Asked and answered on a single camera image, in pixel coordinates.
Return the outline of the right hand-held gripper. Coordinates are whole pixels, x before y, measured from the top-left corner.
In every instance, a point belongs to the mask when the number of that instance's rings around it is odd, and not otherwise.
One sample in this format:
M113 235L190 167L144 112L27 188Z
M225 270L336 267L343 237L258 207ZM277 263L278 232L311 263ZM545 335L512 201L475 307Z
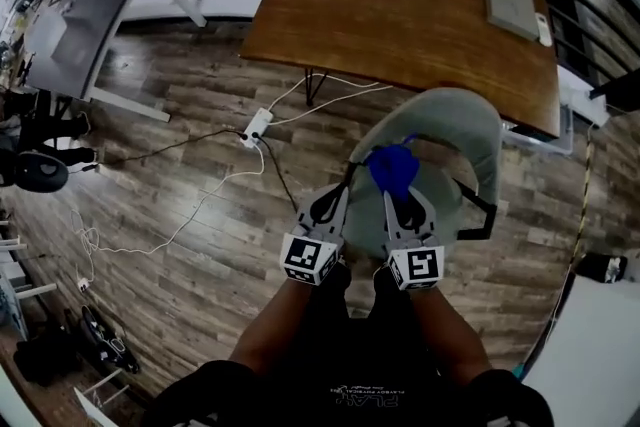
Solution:
M433 233L433 205L415 187L410 188L410 194L422 209L422 214L416 216L415 233L421 237ZM387 233L391 241L397 241L400 239L400 228L393 199L388 192L383 194L383 199ZM400 247L389 251L387 265L399 290L432 288L444 276L444 246L435 236L405 241Z

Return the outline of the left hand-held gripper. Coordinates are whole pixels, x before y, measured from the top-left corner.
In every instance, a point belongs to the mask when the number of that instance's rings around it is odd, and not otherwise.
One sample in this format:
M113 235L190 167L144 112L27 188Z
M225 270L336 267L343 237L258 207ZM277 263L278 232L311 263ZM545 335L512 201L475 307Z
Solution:
M324 186L301 200L298 224L284 234L280 252L280 267L289 279L319 286L329 275L344 246L341 231L348 201L343 183Z

